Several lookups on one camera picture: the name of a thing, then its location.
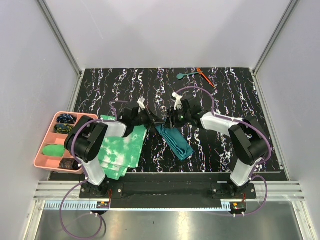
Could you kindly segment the teal satin napkin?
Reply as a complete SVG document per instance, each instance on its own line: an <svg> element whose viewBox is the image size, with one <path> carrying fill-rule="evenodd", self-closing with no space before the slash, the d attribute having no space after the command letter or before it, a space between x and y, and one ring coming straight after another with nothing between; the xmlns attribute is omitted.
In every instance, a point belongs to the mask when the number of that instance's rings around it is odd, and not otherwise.
<svg viewBox="0 0 320 240"><path fill-rule="evenodd" d="M155 127L158 133L162 136L168 144L174 155L180 160L184 161L193 155L194 150L188 144L187 140L176 128L165 128L163 125Z"/></svg>

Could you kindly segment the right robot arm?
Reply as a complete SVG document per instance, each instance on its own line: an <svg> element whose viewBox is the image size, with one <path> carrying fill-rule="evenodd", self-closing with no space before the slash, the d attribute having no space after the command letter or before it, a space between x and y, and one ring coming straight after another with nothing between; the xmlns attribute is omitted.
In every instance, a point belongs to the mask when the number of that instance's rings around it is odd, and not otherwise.
<svg viewBox="0 0 320 240"><path fill-rule="evenodd" d="M213 131L230 138L237 162L227 185L228 195L239 198L259 162L272 155L271 145L255 117L234 118L202 109L194 97L183 97L176 93L174 107L167 113L164 124L167 128L181 128L191 124L206 131Z"/></svg>

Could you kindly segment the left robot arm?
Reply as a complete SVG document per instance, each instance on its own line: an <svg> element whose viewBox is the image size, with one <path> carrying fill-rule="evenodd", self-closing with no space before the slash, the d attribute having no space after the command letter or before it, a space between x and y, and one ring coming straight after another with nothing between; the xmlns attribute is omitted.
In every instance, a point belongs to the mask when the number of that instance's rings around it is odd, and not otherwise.
<svg viewBox="0 0 320 240"><path fill-rule="evenodd" d="M100 166L98 153L104 139L128 137L135 127L149 129L164 123L164 119L156 116L142 103L129 102L121 109L117 120L82 116L64 141L64 148L80 164L85 180L91 184L90 192L97 198L103 198L108 193L108 186L103 182L106 174Z"/></svg>

